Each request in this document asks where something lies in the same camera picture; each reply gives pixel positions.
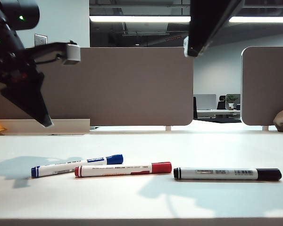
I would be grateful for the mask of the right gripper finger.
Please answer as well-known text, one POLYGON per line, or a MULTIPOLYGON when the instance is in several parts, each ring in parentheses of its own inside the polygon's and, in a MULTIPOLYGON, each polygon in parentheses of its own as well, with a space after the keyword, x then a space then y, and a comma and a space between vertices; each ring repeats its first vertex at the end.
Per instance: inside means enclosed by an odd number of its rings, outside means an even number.
POLYGON ((200 56, 243 5, 243 0, 191 0, 189 34, 183 41, 184 55, 200 56))

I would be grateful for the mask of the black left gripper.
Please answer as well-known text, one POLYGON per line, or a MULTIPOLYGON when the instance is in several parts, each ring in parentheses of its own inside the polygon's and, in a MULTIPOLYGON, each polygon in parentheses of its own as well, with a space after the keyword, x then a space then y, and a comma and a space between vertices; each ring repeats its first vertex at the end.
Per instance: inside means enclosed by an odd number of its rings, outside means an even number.
POLYGON ((38 48, 0 48, 0 93, 44 127, 53 125, 41 87, 44 74, 36 69, 38 48))

